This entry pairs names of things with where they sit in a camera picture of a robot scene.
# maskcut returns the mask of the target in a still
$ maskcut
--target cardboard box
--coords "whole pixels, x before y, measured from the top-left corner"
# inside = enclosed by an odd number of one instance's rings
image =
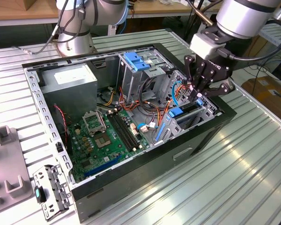
[[[250,79],[242,85],[249,94],[252,93],[254,80]],[[281,85],[272,77],[257,78],[253,96],[281,119]]]
[[[0,0],[0,6],[27,11],[36,0]]]

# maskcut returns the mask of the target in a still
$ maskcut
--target motherboard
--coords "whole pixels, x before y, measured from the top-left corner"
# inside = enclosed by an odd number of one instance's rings
[[[99,111],[86,113],[78,123],[69,125],[68,141],[72,144],[69,156],[76,182],[149,148],[135,128],[125,110],[104,115]]]

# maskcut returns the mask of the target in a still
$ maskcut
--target green component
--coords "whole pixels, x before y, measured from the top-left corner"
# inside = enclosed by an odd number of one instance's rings
[[[121,118],[125,117],[127,121],[131,120],[130,123],[133,123],[126,111],[120,111],[119,116]],[[89,134],[82,119],[78,123],[68,126],[73,152],[69,156],[73,164],[72,174],[77,183],[85,179],[84,173],[104,165],[118,157],[119,154],[122,157],[120,157],[118,162],[121,162],[149,148],[148,142],[141,136],[142,138],[139,140],[139,144],[142,145],[142,148],[137,148],[136,151],[129,152],[126,150],[125,145],[108,121],[106,115],[102,115],[102,117],[106,125],[106,131],[104,133],[98,132],[93,137]],[[87,118],[87,123],[91,127],[95,126],[96,123],[98,123],[97,126],[100,125],[96,116]],[[81,127],[79,135],[76,134],[74,128],[77,124]]]

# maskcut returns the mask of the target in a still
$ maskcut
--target motherboard chip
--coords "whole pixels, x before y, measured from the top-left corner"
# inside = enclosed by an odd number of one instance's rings
[[[106,133],[98,134],[94,137],[94,139],[99,148],[111,144],[111,140]]]
[[[89,162],[89,160],[87,160],[87,161],[82,162],[81,164],[83,167],[87,167],[90,165],[90,162]]]

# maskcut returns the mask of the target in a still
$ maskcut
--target yellow wire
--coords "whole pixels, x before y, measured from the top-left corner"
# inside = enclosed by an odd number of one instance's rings
[[[111,103],[112,103],[112,100],[113,100],[113,92],[111,93],[111,98],[110,100],[108,101],[108,103],[104,104],[105,106],[109,106]]]

